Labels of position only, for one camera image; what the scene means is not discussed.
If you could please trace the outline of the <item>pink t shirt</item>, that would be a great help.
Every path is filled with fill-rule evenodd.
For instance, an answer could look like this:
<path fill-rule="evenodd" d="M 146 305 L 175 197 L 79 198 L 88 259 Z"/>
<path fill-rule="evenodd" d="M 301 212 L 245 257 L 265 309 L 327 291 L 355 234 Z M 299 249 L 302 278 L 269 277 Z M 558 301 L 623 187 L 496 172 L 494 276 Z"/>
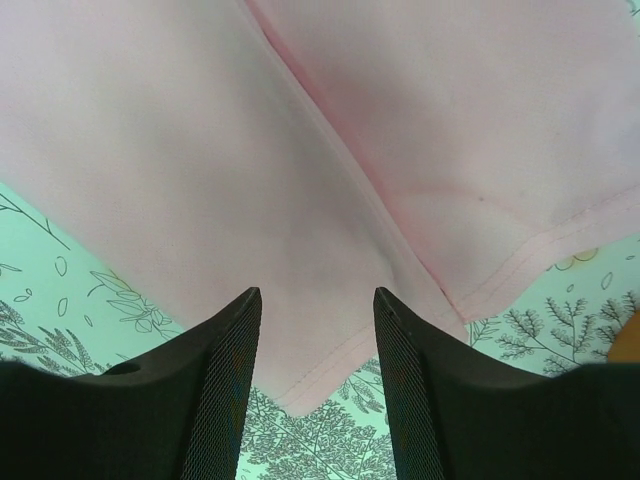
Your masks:
<path fill-rule="evenodd" d="M 288 413 L 639 229 L 623 1 L 5 1 L 1 180 L 176 322 L 263 295 Z"/>

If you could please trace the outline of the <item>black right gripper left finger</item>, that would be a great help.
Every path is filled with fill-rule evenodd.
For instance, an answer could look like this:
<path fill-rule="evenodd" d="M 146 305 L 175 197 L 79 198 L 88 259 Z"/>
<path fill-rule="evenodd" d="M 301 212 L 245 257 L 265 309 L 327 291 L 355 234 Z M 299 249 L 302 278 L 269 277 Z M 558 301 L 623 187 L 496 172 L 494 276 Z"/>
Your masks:
<path fill-rule="evenodd" d="M 249 288 L 196 327 L 100 375 L 1 365 L 5 479 L 231 479 L 262 312 Z"/>

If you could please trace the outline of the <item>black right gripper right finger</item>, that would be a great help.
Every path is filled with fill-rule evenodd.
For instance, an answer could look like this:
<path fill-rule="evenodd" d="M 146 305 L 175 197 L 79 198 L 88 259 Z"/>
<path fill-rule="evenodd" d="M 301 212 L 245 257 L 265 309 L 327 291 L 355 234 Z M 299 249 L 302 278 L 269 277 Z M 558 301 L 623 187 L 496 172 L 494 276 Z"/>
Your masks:
<path fill-rule="evenodd" d="M 637 365 L 544 377 L 472 349 L 385 288 L 373 310 L 399 478 L 638 477 Z"/>

